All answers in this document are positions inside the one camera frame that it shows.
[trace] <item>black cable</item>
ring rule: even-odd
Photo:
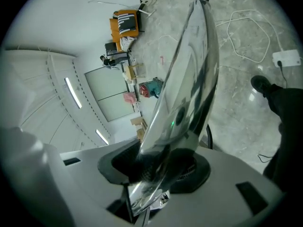
[[[206,127],[206,132],[207,132],[208,148],[213,149],[213,135],[212,135],[212,132],[210,130],[209,124]]]
[[[266,163],[266,162],[268,162],[268,161],[270,161],[270,160],[268,160],[268,161],[262,161],[262,159],[261,159],[260,157],[265,157],[265,158],[268,158],[268,159],[271,159],[271,158],[272,158],[272,157],[264,156],[264,155],[262,155],[262,154],[258,154],[257,156],[259,157],[259,159],[260,159],[260,161],[261,161],[262,163]]]
[[[286,78],[285,78],[285,76],[284,76],[284,74],[283,74],[282,62],[281,62],[281,61],[278,61],[277,64],[278,64],[278,67],[280,68],[282,77],[284,78],[284,80],[285,80],[285,82],[286,82],[286,88],[287,88],[287,80],[286,80]]]

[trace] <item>white cable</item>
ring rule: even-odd
[[[276,39],[277,39],[277,42],[278,42],[278,45],[279,45],[280,50],[283,51],[283,48],[282,48],[282,46],[281,46],[281,43],[280,43],[280,40],[279,40],[279,36],[278,36],[278,33],[277,33],[275,27],[274,27],[274,26],[265,18],[265,16],[264,16],[263,14],[261,14],[261,13],[260,13],[259,11],[257,11],[257,10],[254,10],[254,9],[246,9],[246,10],[237,10],[237,11],[234,11],[234,12],[232,12],[232,14],[231,14],[230,20],[225,21],[225,22],[223,22],[223,23],[220,23],[220,24],[216,25],[216,27],[228,23],[228,26],[227,26],[227,29],[226,29],[226,33],[227,33],[227,36],[228,36],[229,40],[230,40],[231,43],[232,43],[232,48],[233,48],[233,51],[235,52],[235,54],[238,55],[238,56],[240,56],[240,57],[242,57],[242,58],[245,58],[245,59],[247,59],[247,60],[250,60],[250,61],[252,61],[252,62],[261,63],[261,62],[265,59],[265,57],[266,57],[266,55],[267,55],[267,52],[268,52],[268,49],[269,49],[269,46],[270,46],[270,38],[269,38],[268,34],[264,31],[264,29],[263,29],[255,20],[253,20],[253,19],[250,18],[250,17],[241,17],[241,18],[237,18],[237,19],[232,19],[232,16],[234,15],[234,13],[248,12],[248,11],[253,11],[253,12],[259,13],[259,14],[268,22],[268,24],[273,28],[273,30],[274,30],[274,32],[275,32],[275,34],[276,34]],[[230,35],[229,35],[229,26],[230,26],[231,22],[232,22],[232,21],[243,20],[243,19],[250,19],[251,21],[253,21],[253,22],[254,22],[254,23],[255,23],[255,24],[256,24],[256,25],[265,33],[265,35],[266,35],[267,38],[268,38],[268,45],[267,45],[267,48],[266,48],[266,50],[265,50],[265,53],[264,53],[263,58],[262,58],[260,61],[255,61],[255,60],[253,60],[253,59],[251,59],[251,58],[248,58],[248,57],[246,57],[246,56],[243,56],[243,55],[238,54],[238,53],[236,52],[236,49],[235,49],[234,43],[233,43],[233,41],[232,41],[232,38],[231,38]]]

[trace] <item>white machine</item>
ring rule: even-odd
[[[215,96],[218,50],[208,1],[194,0],[142,144],[64,154],[14,127],[30,93],[2,61],[0,163],[28,212],[45,226],[262,222],[282,198],[278,187],[240,159],[198,147]]]

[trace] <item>marble floor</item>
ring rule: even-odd
[[[170,65],[177,41],[180,38],[188,5],[191,0],[157,0],[144,10],[156,12],[143,17],[145,33],[140,35],[132,47],[133,63],[144,63],[139,74],[147,81],[153,77],[164,79]],[[236,10],[259,11],[275,27],[284,50],[298,49],[303,56],[302,45],[295,30],[282,9],[274,0],[210,0],[216,25],[230,19]],[[257,12],[241,12],[233,19],[250,17],[257,21],[270,37],[270,46],[264,60],[255,63],[235,54],[226,33],[227,23],[217,28],[220,46],[220,69],[217,94],[209,119],[214,143],[220,150],[244,160],[253,168],[263,172],[266,164],[257,154],[272,156],[281,139],[278,131],[280,119],[270,111],[265,98],[253,90],[250,79],[264,75],[272,83],[285,87],[280,69],[272,62],[272,53],[280,51],[273,28]],[[238,54],[255,61],[264,56],[268,38],[251,20],[234,21],[230,35]],[[284,75],[288,87],[303,88],[303,66],[286,67]],[[156,98],[141,98],[141,109],[147,123],[157,102]]]

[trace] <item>black pants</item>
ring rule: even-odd
[[[279,126],[282,138],[263,174],[287,192],[299,187],[302,176],[303,90],[273,84],[264,94],[270,109],[282,121]]]

